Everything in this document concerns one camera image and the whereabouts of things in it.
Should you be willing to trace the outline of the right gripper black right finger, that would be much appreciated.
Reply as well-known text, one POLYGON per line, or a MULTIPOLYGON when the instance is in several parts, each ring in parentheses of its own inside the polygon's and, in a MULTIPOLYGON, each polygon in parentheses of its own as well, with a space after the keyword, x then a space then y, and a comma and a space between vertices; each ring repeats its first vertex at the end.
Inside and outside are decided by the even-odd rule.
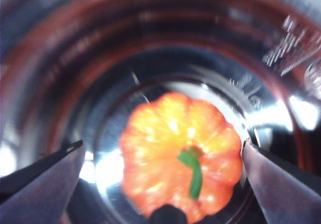
POLYGON ((247 179, 267 223, 320 223, 320 177, 244 141, 247 179))

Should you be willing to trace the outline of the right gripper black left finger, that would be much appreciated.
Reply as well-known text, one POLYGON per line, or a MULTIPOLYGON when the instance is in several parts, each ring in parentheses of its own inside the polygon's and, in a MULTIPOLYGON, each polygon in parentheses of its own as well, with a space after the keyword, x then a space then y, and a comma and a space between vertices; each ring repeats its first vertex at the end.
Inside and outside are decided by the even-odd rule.
POLYGON ((82 141, 1 178, 1 223, 59 223, 79 180, 82 141))

